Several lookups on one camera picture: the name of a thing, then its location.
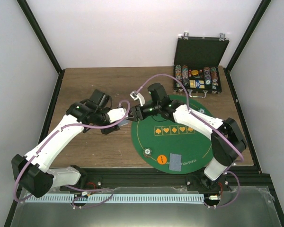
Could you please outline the orange round blind button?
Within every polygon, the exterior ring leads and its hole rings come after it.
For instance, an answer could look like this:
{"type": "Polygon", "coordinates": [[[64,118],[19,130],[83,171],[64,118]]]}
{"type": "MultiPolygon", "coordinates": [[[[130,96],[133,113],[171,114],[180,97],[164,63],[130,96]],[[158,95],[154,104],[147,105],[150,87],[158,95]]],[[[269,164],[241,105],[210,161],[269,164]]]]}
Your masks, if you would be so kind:
{"type": "Polygon", "coordinates": [[[167,163],[167,157],[165,155],[159,155],[157,157],[157,162],[160,164],[160,165],[164,165],[167,163]]]}

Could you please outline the blue patterned card deck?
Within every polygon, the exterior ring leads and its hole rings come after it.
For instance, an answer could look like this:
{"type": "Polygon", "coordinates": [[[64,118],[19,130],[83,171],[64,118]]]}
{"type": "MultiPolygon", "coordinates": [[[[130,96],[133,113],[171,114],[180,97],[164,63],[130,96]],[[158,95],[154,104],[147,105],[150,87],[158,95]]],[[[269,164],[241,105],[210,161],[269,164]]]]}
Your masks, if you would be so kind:
{"type": "Polygon", "coordinates": [[[128,123],[129,123],[128,120],[122,120],[122,121],[118,124],[118,126],[121,127],[121,126],[127,125],[128,123]]]}

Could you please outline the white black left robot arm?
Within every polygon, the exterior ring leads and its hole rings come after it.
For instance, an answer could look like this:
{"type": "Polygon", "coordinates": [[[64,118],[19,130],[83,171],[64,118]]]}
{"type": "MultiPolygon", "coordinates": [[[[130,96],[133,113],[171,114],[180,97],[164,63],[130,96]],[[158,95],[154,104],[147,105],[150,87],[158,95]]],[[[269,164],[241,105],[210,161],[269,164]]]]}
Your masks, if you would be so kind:
{"type": "Polygon", "coordinates": [[[51,169],[60,152],[80,133],[100,129],[103,134],[119,130],[119,123],[128,116],[121,105],[107,106],[111,96],[94,90],[90,98],[73,103],[61,121],[34,149],[11,161],[15,187],[21,186],[39,198],[52,188],[71,185],[82,191],[87,187],[87,173],[78,166],[51,169]]]}

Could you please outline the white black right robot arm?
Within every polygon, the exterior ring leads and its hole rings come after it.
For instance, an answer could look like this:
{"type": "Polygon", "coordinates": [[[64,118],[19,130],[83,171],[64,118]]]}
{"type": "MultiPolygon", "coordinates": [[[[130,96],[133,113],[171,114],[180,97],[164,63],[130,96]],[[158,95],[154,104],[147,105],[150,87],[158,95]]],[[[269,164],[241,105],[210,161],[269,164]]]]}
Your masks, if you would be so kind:
{"type": "Polygon", "coordinates": [[[140,122],[149,116],[160,114],[164,119],[192,128],[211,141],[213,158],[204,170],[201,186],[212,190],[218,184],[218,178],[235,164],[236,158],[244,160],[242,152],[247,143],[238,124],[232,118],[221,120],[200,113],[178,100],[171,100],[160,83],[148,87],[151,103],[147,104],[139,91],[132,91],[130,96],[138,100],[139,105],[131,109],[131,121],[140,122]]]}

